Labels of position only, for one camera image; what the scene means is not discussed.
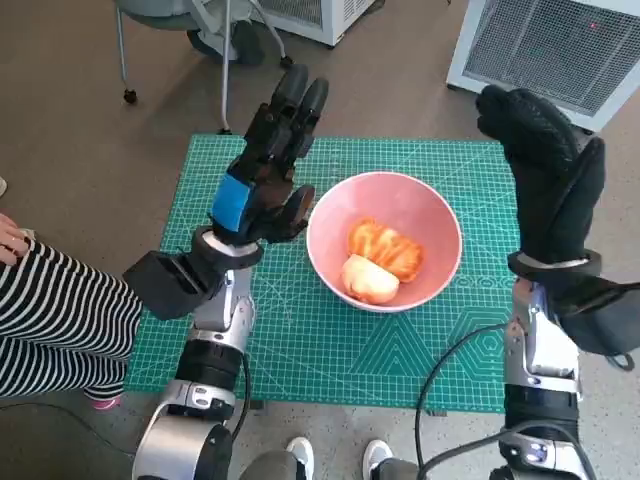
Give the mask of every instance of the floor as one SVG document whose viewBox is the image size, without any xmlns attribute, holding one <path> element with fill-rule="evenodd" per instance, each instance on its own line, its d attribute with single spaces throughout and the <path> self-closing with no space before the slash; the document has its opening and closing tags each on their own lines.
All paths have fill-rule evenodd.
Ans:
<svg viewBox="0 0 640 480">
<path fill-rule="evenodd" d="M 444 78 L 466 2 L 388 1 L 356 24 L 333 51 L 290 35 L 289 54 L 331 81 L 321 135 L 479 139 L 473 95 L 451 92 Z M 0 175 L 10 190 L 0 210 L 52 245 L 120 273 L 158 246 L 189 136 L 220 127 L 220 68 L 181 33 L 125 25 L 132 85 L 140 104 L 123 105 L 112 3 L 6 2 L 0 16 Z M 277 50 L 267 62 L 231 73 L 230 123 L 244 132 L 279 79 Z M 608 183 L 589 246 L 605 273 L 638 280 L 640 162 L 635 135 L 640 95 L 602 132 Z M 640 374 L 621 375 L 584 358 L 582 437 L 600 478 L 636 478 L 640 469 Z M 76 393 L 48 395 L 72 408 L 125 449 L 133 449 L 154 398 L 129 395 L 113 413 L 94 414 Z M 450 414 L 424 420 L 426 456 L 494 432 L 502 418 Z M 381 437 L 399 457 L 415 459 L 410 411 L 270 404 L 240 436 L 231 479 L 256 454 L 305 434 L 317 455 L 317 479 L 359 475 L 366 443 Z M 0 412 L 3 478 L 128 478 L 130 461 L 105 448 L 57 411 Z M 433 478 L 487 478 L 502 464 L 496 448 L 439 467 Z"/>
</svg>

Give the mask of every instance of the black glove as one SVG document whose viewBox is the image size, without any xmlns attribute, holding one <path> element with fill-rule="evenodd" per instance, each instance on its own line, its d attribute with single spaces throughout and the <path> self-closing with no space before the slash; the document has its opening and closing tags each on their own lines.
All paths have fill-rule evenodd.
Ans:
<svg viewBox="0 0 640 480">
<path fill-rule="evenodd" d="M 515 178 L 520 250 L 546 264 L 584 258 L 604 188 L 604 142 L 579 153 L 569 120 L 524 89 L 490 85 L 476 107 L 478 128 L 502 144 Z"/>
</svg>

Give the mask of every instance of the cutting mat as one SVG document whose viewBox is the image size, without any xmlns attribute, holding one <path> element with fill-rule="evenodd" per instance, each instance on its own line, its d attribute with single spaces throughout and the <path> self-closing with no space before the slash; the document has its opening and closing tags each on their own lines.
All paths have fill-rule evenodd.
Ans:
<svg viewBox="0 0 640 480">
<path fill-rule="evenodd" d="M 240 137 L 192 138 L 162 250 L 189 247 L 243 145 Z M 296 183 L 315 185 L 316 198 L 340 180 L 372 170 L 425 181 L 456 212 L 464 253 L 453 282 L 436 299 L 406 313 L 378 315 L 344 304 L 322 284 L 304 235 L 268 246 L 253 277 L 258 318 L 248 352 L 254 397 L 413 407 L 425 374 L 448 346 L 475 328 L 508 319 L 513 277 L 506 256 L 517 248 L 518 234 L 502 149 L 492 142 L 319 138 L 297 165 Z M 173 378 L 188 327 L 189 319 L 160 322 L 143 313 L 129 390 L 163 389 Z M 478 337 L 443 369 L 428 405 L 501 411 L 502 373 L 501 334 Z M 238 393 L 242 388 L 240 381 Z"/>
</svg>

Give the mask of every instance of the blue tape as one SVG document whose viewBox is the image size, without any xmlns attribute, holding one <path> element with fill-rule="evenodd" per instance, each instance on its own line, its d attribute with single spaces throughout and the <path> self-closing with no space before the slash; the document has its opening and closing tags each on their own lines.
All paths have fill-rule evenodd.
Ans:
<svg viewBox="0 0 640 480">
<path fill-rule="evenodd" d="M 249 193 L 247 185 L 226 174 L 213 199 L 211 216 L 227 230 L 238 232 Z"/>
</svg>

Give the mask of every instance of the black and white striped clothing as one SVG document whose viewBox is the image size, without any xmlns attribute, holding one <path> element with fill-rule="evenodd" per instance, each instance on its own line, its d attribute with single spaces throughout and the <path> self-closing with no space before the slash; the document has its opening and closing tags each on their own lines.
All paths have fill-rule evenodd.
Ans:
<svg viewBox="0 0 640 480">
<path fill-rule="evenodd" d="M 0 397 L 122 392 L 142 304 L 123 281 L 39 242 L 0 263 Z"/>
</svg>

